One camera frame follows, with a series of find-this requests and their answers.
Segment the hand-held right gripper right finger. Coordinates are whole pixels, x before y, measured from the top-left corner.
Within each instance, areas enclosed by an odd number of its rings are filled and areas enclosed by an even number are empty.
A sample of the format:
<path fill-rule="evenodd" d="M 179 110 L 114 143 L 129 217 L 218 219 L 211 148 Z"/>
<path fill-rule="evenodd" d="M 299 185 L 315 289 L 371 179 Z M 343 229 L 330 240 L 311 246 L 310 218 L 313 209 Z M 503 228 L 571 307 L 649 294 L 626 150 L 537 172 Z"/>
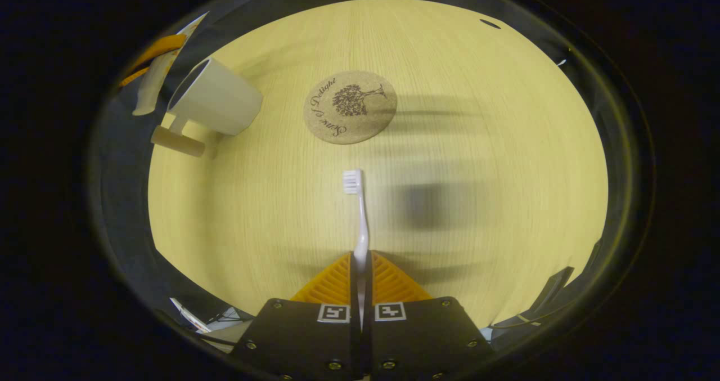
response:
<path fill-rule="evenodd" d="M 384 255 L 367 253 L 364 372 L 371 380 L 455 380 L 494 356 L 455 297 L 432 297 Z"/>

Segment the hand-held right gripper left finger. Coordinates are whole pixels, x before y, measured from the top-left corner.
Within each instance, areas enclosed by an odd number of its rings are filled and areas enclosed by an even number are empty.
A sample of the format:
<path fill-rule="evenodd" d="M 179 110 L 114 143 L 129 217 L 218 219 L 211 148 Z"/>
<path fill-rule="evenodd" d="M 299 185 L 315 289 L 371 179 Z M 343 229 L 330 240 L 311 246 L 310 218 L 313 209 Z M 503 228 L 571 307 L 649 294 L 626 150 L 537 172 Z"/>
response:
<path fill-rule="evenodd" d="M 362 326 L 356 265 L 346 253 L 290 299 L 269 299 L 231 360 L 274 380 L 357 380 Z"/>

